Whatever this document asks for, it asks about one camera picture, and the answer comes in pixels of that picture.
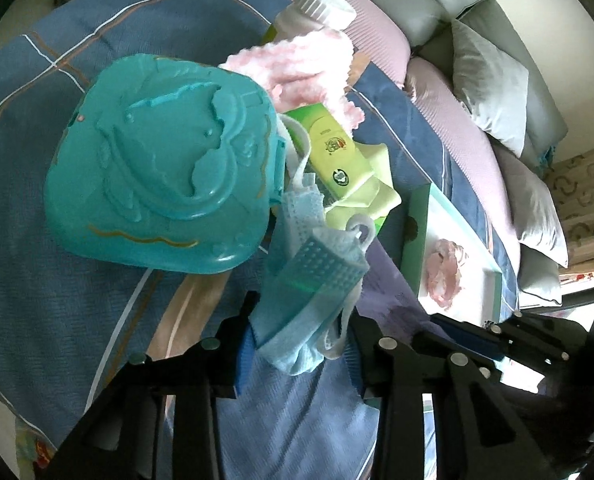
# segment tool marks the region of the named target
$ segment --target blue surgical mask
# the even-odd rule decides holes
[[[344,231],[326,226],[315,175],[304,174],[311,152],[308,133],[290,118],[280,116],[280,121],[299,136],[304,153],[299,159],[279,124],[289,145],[292,178],[277,213],[261,298],[250,324],[257,351],[278,370],[297,375],[343,353],[348,319],[369,268],[365,251],[375,238],[375,224],[356,215]]]

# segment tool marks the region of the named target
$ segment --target bed cover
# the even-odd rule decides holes
[[[44,177],[82,93],[112,60],[136,52],[218,64],[258,44],[286,4],[74,0],[0,52],[0,405],[13,413],[0,433],[12,431],[18,441],[16,450],[2,451],[9,461],[26,460],[28,447],[37,448],[27,453],[35,457],[59,446],[126,356],[148,346],[183,279],[64,253],[46,231]],[[508,316],[516,307],[516,278],[506,250],[440,139],[375,65],[350,99],[366,113],[355,139],[389,147],[394,186],[404,200],[379,234],[383,247],[398,261],[408,194],[434,182],[500,265]],[[263,260],[258,251],[233,272],[203,336],[236,313],[247,290],[259,289]],[[373,313],[385,331],[392,314],[386,310]],[[413,324],[423,323],[423,313],[415,316]],[[285,377],[256,358],[245,395],[218,401],[218,412],[228,479],[355,478],[369,459],[378,421],[350,386],[343,360]],[[431,416],[427,423],[430,471]]]

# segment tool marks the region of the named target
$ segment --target white plastic bottle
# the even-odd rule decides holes
[[[346,0],[293,0],[264,35],[263,43],[291,40],[323,27],[344,30],[357,16]]]

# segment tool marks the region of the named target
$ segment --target gold wavy line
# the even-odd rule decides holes
[[[266,130],[266,155],[264,156],[264,162],[261,165],[261,187],[259,188],[259,193],[257,194],[257,198],[262,198],[264,196],[264,191],[266,190],[266,166],[268,165],[268,159],[270,157],[270,145],[268,143],[268,139],[270,139],[270,131],[273,129],[273,125],[270,122],[270,117],[266,116],[266,122],[268,124],[268,128]]]
[[[189,242],[174,242],[172,240],[168,240],[168,238],[164,238],[158,236],[156,238],[137,238],[128,233],[124,233],[123,231],[102,231],[97,229],[94,225],[88,224],[88,229],[94,232],[97,236],[101,236],[104,238],[113,238],[116,236],[120,236],[122,238],[126,238],[132,242],[136,242],[138,244],[154,244],[155,242],[163,242],[166,245],[171,247],[181,247],[181,248],[191,248],[199,245],[199,240],[190,240]]]

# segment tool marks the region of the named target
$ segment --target green box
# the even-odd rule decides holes
[[[401,273],[426,312],[440,312],[480,326],[487,320],[499,322],[501,269],[472,227],[435,184],[421,186],[411,193],[405,229]],[[458,243],[468,254],[468,260],[460,268],[464,290],[448,310],[440,308],[426,292],[425,262],[439,238]]]

